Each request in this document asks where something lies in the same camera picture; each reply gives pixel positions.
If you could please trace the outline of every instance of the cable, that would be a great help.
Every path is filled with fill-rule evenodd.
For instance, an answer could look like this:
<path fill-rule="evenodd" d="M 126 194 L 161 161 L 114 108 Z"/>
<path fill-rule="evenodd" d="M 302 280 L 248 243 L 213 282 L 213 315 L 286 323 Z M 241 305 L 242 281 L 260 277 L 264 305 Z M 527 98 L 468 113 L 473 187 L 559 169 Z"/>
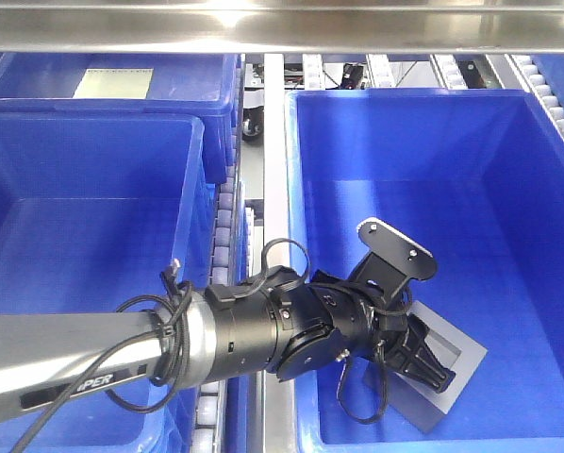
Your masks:
<path fill-rule="evenodd" d="M 323 74 L 324 74 L 326 77 L 328 77 L 328 80 L 330 80 L 332 83 L 334 83 L 334 84 L 337 86 L 337 88 L 340 86 L 340 84 L 337 83 L 336 80 L 335 80 L 334 78 L 332 78 L 332 77 L 330 76 L 330 74 L 326 72 L 325 69 L 322 69 L 322 72 L 323 72 Z"/>
<path fill-rule="evenodd" d="M 284 292 L 293 290 L 294 288 L 297 288 L 299 285 L 303 284 L 303 282 L 307 279 L 307 277 L 309 277 L 309 273 L 311 272 L 311 263 L 309 262 L 309 254 L 307 253 L 307 250 L 300 243 L 296 242 L 294 239 L 288 239 L 288 238 L 273 239 L 268 243 L 266 243 L 265 246 L 263 247 L 263 250 L 261 250 L 261 270 L 257 274 L 257 279 L 253 282 L 253 284 L 249 287 L 249 289 L 246 292 L 242 294 L 235 294 L 234 297 L 236 299 L 253 295 L 257 291 L 259 291 L 261 287 L 265 284 L 265 282 L 267 281 L 268 272 L 270 270 L 270 266 L 267 262 L 267 254 L 270 252 L 272 247 L 274 247 L 274 245 L 278 245 L 279 243 L 293 243 L 297 247 L 299 247 L 303 252 L 303 254 L 305 255 L 307 265 L 302 275 L 300 275 L 298 278 L 296 278 L 293 281 L 289 281 L 287 283 L 284 283 L 283 285 L 280 285 L 278 288 Z"/>
<path fill-rule="evenodd" d="M 382 314 L 383 316 L 404 316 L 412 307 L 414 303 L 414 299 L 412 298 L 412 290 L 409 289 L 408 286 L 405 286 L 403 294 L 406 297 L 406 300 L 402 299 L 400 301 L 399 310 L 383 310 L 376 306 L 373 307 L 373 310 L 376 311 L 378 314 Z"/>
<path fill-rule="evenodd" d="M 396 87 L 399 87 L 400 83 L 402 83 L 404 81 L 404 79 L 407 77 L 408 74 L 410 74 L 410 71 L 412 69 L 414 69 L 414 66 L 416 66 L 416 63 L 418 63 L 418 61 L 414 61 L 411 66 L 409 68 L 407 68 L 407 71 L 404 73 L 404 75 L 402 75 L 402 77 L 398 80 L 398 82 L 395 84 Z"/>
<path fill-rule="evenodd" d="M 173 380 L 169 392 L 160 401 L 158 401 L 158 403 L 155 403 L 152 406 L 139 406 L 121 398 L 113 390 L 106 390 L 106 394 L 112 401 L 128 411 L 136 413 L 151 413 L 158 411 L 167 405 L 179 390 L 179 382 L 186 374 L 186 369 L 188 368 L 188 356 L 190 354 L 190 334 L 186 312 L 188 305 L 191 302 L 193 285 L 189 281 L 183 281 L 178 285 L 179 289 L 184 287 L 186 288 L 186 291 L 176 307 L 174 307 L 169 300 L 163 297 L 157 295 L 140 295 L 127 300 L 116 310 L 118 312 L 125 311 L 134 305 L 146 301 L 157 302 L 171 315 L 171 319 L 165 323 L 163 327 L 172 327 L 174 330 L 172 344 L 169 346 L 167 355 L 163 356 L 163 359 L 165 360 L 164 365 L 160 366 L 161 370 L 150 379 L 150 381 L 158 387 L 168 383 L 171 379 Z"/>
<path fill-rule="evenodd" d="M 380 386 L 380 391 L 378 392 L 380 394 L 380 401 L 378 402 L 378 408 L 376 409 L 376 412 L 370 417 L 361 418 L 355 415 L 354 413 L 352 413 L 349 410 L 349 408 L 347 408 L 347 406 L 345 405 L 344 398 L 342 397 L 343 390 L 345 389 L 347 377 L 349 376 L 349 371 L 353 367 L 353 363 L 354 363 L 352 356 L 345 357 L 344 359 L 345 363 L 342 367 L 342 371 L 340 372 L 339 385 L 337 386 L 337 401 L 339 401 L 340 406 L 345 410 L 345 413 L 347 413 L 347 415 L 349 415 L 351 418 L 353 418 L 354 420 L 356 420 L 358 423 L 362 425 L 371 425 L 372 423 L 380 420 L 382 416 L 385 414 L 385 411 L 387 410 L 387 406 L 389 404 L 389 399 L 387 396 L 387 370 L 385 369 L 385 362 L 381 356 L 382 354 L 381 351 L 382 351 L 382 347 L 379 347 L 374 355 L 374 362 L 378 365 L 378 369 L 380 371 L 380 377 L 381 377 L 381 386 Z"/>
<path fill-rule="evenodd" d="M 45 424 L 51 419 L 52 416 L 66 403 L 75 390 L 87 380 L 95 371 L 104 363 L 107 359 L 112 357 L 121 349 L 135 344 L 144 340 L 151 338 L 162 338 L 163 332 L 166 332 L 168 328 L 173 329 L 173 339 L 170 340 L 172 343 L 169 347 L 168 354 L 164 357 L 165 362 L 162 366 L 162 371 L 152 378 L 151 381 L 157 386 L 164 385 L 171 379 L 173 383 L 169 392 L 160 400 L 158 403 L 152 406 L 138 406 L 133 403 L 129 403 L 124 399 L 120 398 L 114 391 L 107 390 L 106 393 L 112 401 L 114 401 L 119 406 L 133 412 L 138 413 L 150 413 L 158 411 L 163 408 L 177 393 L 179 390 L 179 382 L 181 378 L 185 375 L 188 367 L 188 355 L 190 347 L 190 334 L 188 330 L 188 319 L 187 319 L 187 309 L 191 302 L 191 294 L 193 292 L 193 285 L 189 281 L 183 281 L 177 285 L 179 290 L 185 288 L 185 292 L 181 297 L 181 300 L 175 304 L 176 297 L 173 294 L 169 294 L 169 299 L 159 296 L 159 295 L 139 295 L 133 297 L 117 308 L 117 312 L 125 311 L 135 305 L 142 302 L 156 302 L 162 306 L 169 314 L 171 318 L 169 321 L 159 326 L 159 329 L 151 330 L 149 332 L 144 332 L 139 335 L 135 335 L 131 338 L 123 340 L 110 349 L 106 350 L 102 355 L 100 355 L 83 373 L 81 373 L 71 384 L 69 384 L 66 389 L 58 395 L 54 402 L 41 414 L 41 416 L 26 430 L 25 434 L 18 440 L 16 445 L 11 449 L 11 453 L 22 452 L 37 436 Z"/>
<path fill-rule="evenodd" d="M 131 338 L 123 340 L 106 352 L 104 352 L 100 357 L 98 357 L 93 363 L 83 372 L 81 373 L 66 389 L 58 395 L 58 397 L 54 400 L 54 402 L 47 408 L 41 416 L 35 420 L 35 422 L 26 430 L 25 434 L 18 440 L 16 445 L 11 449 L 11 453 L 21 453 L 35 438 L 35 436 L 41 431 L 41 429 L 45 426 L 45 424 L 51 419 L 56 411 L 62 407 L 64 403 L 66 403 L 75 390 L 89 378 L 95 371 L 100 367 L 102 363 L 107 361 L 110 357 L 114 354 L 119 352 L 121 349 L 124 349 L 132 344 L 139 343 L 145 340 L 149 340 L 151 338 L 156 338 L 157 333 L 155 331 L 144 332 L 139 335 L 135 335 Z"/>

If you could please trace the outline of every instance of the gray box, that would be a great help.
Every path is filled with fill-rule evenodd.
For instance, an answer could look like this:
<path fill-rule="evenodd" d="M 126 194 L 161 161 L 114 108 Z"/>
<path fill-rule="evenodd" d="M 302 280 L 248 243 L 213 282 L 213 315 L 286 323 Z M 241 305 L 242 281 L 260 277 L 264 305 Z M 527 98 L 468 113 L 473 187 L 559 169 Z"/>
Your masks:
<path fill-rule="evenodd" d="M 387 373 L 389 404 L 412 425 L 429 432 L 450 411 L 488 350 L 422 302 L 414 302 L 410 312 L 429 326 L 424 341 L 441 364 L 456 373 L 441 394 L 409 377 Z"/>

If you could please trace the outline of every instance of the metal frame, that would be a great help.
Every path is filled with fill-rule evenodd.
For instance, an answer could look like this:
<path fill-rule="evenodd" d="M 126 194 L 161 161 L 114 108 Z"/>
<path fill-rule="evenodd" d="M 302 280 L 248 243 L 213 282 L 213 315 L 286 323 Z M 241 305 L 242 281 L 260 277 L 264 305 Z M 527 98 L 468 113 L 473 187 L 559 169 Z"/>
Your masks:
<path fill-rule="evenodd" d="M 307 84 L 307 71 L 304 71 L 304 75 Z M 264 243 L 275 238 L 289 237 L 285 99 L 284 56 L 265 55 Z M 283 245 L 273 248 L 268 259 L 271 265 L 290 265 L 289 248 Z M 294 382 L 278 383 L 274 375 L 261 372 L 255 377 L 255 384 L 255 394 L 249 404 L 255 405 L 253 421 L 257 426 L 255 437 L 249 439 L 248 451 L 295 452 Z"/>
<path fill-rule="evenodd" d="M 564 0 L 0 1 L 0 51 L 461 54 L 534 49 L 564 51 Z"/>

